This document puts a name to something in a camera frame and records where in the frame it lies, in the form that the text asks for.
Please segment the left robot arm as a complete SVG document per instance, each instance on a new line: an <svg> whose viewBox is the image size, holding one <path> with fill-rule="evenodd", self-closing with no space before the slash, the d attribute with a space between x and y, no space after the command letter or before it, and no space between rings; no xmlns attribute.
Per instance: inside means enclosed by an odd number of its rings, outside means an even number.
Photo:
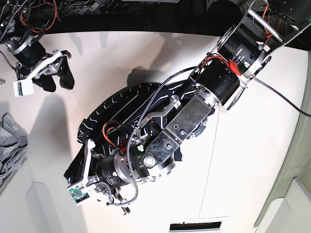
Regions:
<svg viewBox="0 0 311 233"><path fill-rule="evenodd" d="M121 188L155 182L180 159L180 145L205 129L215 110L233 107L272 53L311 25L308 0L267 0L249 6L186 80L140 83L107 98L78 129L82 144L64 176L76 205L107 200L130 213Z"/></svg>

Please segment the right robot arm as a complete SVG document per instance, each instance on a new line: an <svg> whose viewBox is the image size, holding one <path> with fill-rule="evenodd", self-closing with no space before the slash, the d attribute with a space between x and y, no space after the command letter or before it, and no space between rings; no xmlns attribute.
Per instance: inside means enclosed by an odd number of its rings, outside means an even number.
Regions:
<svg viewBox="0 0 311 233"><path fill-rule="evenodd" d="M46 23L29 21L32 13L38 16L41 5L48 5L52 17ZM60 86L72 90L74 77L68 65L71 54L67 50L51 53L40 43L43 35L58 20L57 3L54 0L9 0L0 13L0 42L17 60L13 65L17 80L13 83L14 95L22 97L34 93L34 85L44 91L54 92L54 76L59 77Z"/></svg>

